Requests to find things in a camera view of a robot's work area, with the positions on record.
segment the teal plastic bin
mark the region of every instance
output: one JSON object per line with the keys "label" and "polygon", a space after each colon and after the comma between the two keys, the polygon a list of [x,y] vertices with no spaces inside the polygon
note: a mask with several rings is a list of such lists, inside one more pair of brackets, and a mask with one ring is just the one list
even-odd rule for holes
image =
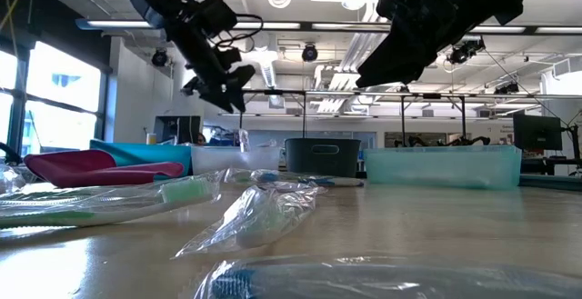
{"label": "teal plastic bin", "polygon": [[187,145],[112,144],[91,140],[91,149],[103,150],[115,159],[117,166],[173,162],[184,167],[186,176],[192,163],[191,149]]}
{"label": "teal plastic bin", "polygon": [[371,184],[507,189],[519,184],[521,150],[512,145],[368,149]]}

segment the table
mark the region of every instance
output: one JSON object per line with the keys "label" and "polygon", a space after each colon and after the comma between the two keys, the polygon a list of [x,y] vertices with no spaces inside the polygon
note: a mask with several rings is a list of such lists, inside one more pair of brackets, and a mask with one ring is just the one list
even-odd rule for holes
{"label": "table", "polygon": [[330,189],[274,244],[170,260],[243,190],[228,186],[218,203],[131,223],[0,231],[0,298],[186,298],[218,261],[283,254],[380,251],[582,276],[582,195],[534,188]]}
{"label": "table", "polygon": [[556,165],[582,165],[579,159],[529,158],[521,162],[521,173],[554,175]]}

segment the person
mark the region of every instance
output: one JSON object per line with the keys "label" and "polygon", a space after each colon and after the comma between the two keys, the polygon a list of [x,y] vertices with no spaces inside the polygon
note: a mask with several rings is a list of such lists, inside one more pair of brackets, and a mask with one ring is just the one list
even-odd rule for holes
{"label": "person", "polygon": [[198,141],[196,145],[206,145],[206,137],[202,134],[202,132],[198,132]]}

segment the dark gray bin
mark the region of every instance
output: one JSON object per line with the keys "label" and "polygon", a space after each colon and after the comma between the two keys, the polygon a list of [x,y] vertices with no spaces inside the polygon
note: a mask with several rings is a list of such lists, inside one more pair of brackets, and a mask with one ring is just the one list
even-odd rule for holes
{"label": "dark gray bin", "polygon": [[287,139],[287,171],[356,177],[359,140]]}

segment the clear plastic bin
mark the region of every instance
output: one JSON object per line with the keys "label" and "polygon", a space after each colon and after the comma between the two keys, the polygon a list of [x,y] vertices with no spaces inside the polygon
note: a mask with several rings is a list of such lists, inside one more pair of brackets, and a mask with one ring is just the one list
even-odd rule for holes
{"label": "clear plastic bin", "polygon": [[512,145],[368,149],[364,159],[372,184],[514,188],[521,168]]}
{"label": "clear plastic bin", "polygon": [[280,147],[252,148],[241,153],[239,147],[192,147],[192,170],[194,175],[227,168],[279,169]]}

